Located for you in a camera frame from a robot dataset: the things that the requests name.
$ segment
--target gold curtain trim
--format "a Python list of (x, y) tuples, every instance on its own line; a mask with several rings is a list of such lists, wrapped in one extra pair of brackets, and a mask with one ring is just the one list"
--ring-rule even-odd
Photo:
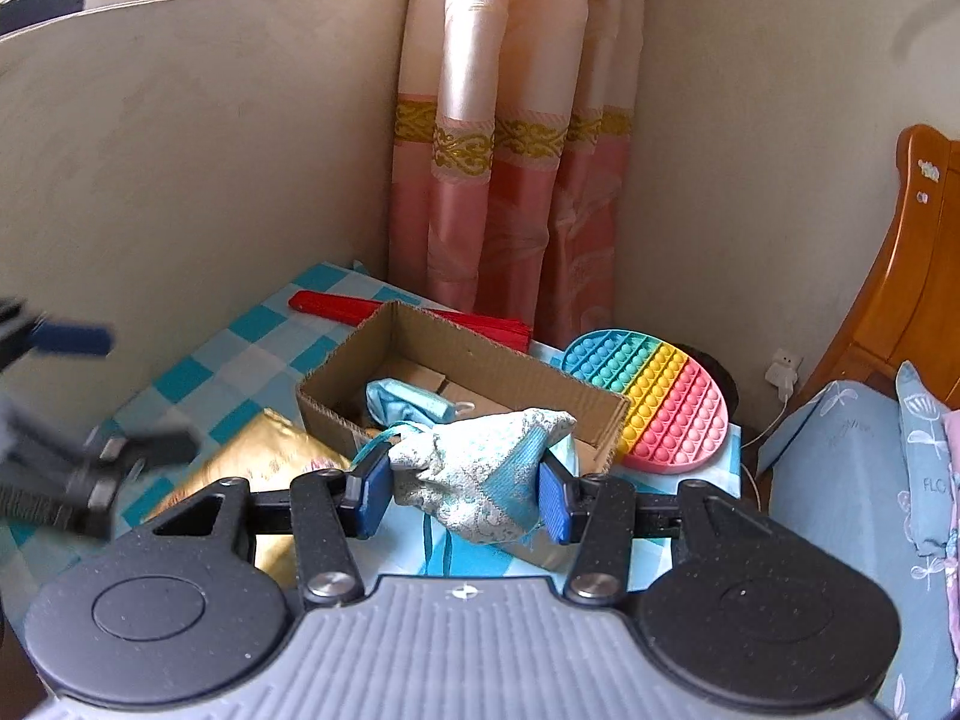
[(630, 135), (634, 129), (634, 113), (625, 108), (604, 108), (600, 131), (604, 135)]
[(433, 127), (437, 120), (435, 100), (400, 100), (394, 122), (394, 137), (411, 143), (433, 143)]
[(483, 175), (493, 163), (493, 138), (482, 132), (458, 135), (443, 127), (434, 127), (433, 161), (437, 167), (457, 170), (474, 178)]
[(596, 143), (600, 136), (600, 122), (601, 118), (599, 116), (587, 119), (576, 113), (570, 114), (570, 127), (566, 131), (568, 143), (576, 143), (577, 141)]
[(565, 129), (522, 119), (497, 119), (493, 143), (528, 159), (560, 159), (563, 154)]

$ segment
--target pink fabric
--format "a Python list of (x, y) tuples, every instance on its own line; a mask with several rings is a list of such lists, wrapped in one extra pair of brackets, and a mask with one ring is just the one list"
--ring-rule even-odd
[(953, 642), (953, 654), (957, 658), (958, 672), (953, 681), (950, 706), (960, 706), (960, 583), (957, 581), (957, 494), (960, 493), (960, 412), (950, 412), (944, 416), (944, 429), (947, 432), (947, 446), (950, 453), (950, 478), (953, 482), (953, 524), (947, 539), (947, 560), (944, 562), (947, 575), (947, 610), (949, 611), (950, 640)]
[(613, 321), (643, 0), (410, 0), (390, 280), (566, 346)]

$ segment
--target white cable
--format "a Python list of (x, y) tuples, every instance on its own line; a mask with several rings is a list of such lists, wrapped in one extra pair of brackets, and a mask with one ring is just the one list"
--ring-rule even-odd
[(760, 489), (757, 488), (757, 482), (754, 481), (754, 477), (752, 477), (750, 471), (747, 470), (747, 466), (741, 463), (740, 470), (747, 474), (747, 478), (750, 480), (750, 486), (754, 489), (754, 495), (757, 498), (757, 512), (763, 511), (763, 506), (760, 503)]
[(776, 423), (778, 423), (779, 420), (781, 420), (781, 417), (782, 417), (785, 413), (786, 413), (786, 403), (784, 403), (784, 408), (781, 409), (781, 412), (780, 412), (778, 415), (776, 415), (776, 419), (774, 419), (773, 422), (771, 422), (769, 425), (767, 425), (767, 426), (763, 429), (763, 432), (762, 432), (759, 436), (757, 436), (755, 439), (749, 440), (748, 442), (745, 443), (745, 445), (741, 446), (741, 447), (740, 447), (740, 451), (742, 452), (744, 449), (746, 449), (746, 448), (747, 448), (748, 446), (750, 446), (752, 443), (757, 443), (760, 439), (762, 439), (762, 437), (766, 436), (767, 433), (770, 431), (770, 428), (774, 427), (774, 426), (776, 425)]

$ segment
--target wooden headboard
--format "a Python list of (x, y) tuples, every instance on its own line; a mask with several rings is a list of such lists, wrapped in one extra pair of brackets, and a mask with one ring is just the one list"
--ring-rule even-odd
[(833, 379), (893, 394), (904, 360), (960, 409), (960, 141), (917, 124), (896, 143), (901, 192), (870, 275), (791, 406)]

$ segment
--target teal checkered tablecloth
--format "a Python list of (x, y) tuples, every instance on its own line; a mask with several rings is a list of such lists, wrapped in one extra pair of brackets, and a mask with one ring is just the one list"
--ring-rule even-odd
[[(302, 425), (296, 408), (296, 384), (320, 365), (352, 328), (292, 311), (287, 301), (297, 290), (396, 299), (440, 308), (437, 303), (387, 286), (361, 269), (314, 266), (134, 396), (104, 423), (103, 430), (116, 433), (157, 426), (190, 426), (203, 437), (200, 454), (190, 466), (195, 469), (264, 407)], [(530, 353), (551, 365), (560, 363), (560, 352), (552, 347), (534, 343)], [(716, 460), (691, 475), (738, 495), (739, 444), (739, 428), (733, 427)], [(114, 535), (120, 536), (140, 524), (190, 469), (147, 474), (123, 488), (116, 508)], [(673, 493), (678, 481), (685, 478), (620, 472), (639, 490), (653, 493)], [(373, 586), (380, 573), (419, 573), (424, 569), (421, 519), (417, 509), (391, 504), (376, 536), (368, 541), (352, 541), (352, 551), (367, 586)], [(435, 522), (437, 548), (429, 565), (431, 572), (440, 571), (442, 539), (443, 529)], [(664, 539), (638, 539), (634, 544), (631, 585), (645, 587), (670, 567), (670, 550)], [(0, 595), (13, 627), (18, 629), (30, 600), (45, 581), (97, 548), (94, 543), (63, 533), (17, 523), (0, 526)], [(452, 573), (518, 576), (546, 572), (494, 547), (477, 546), (454, 536)]]

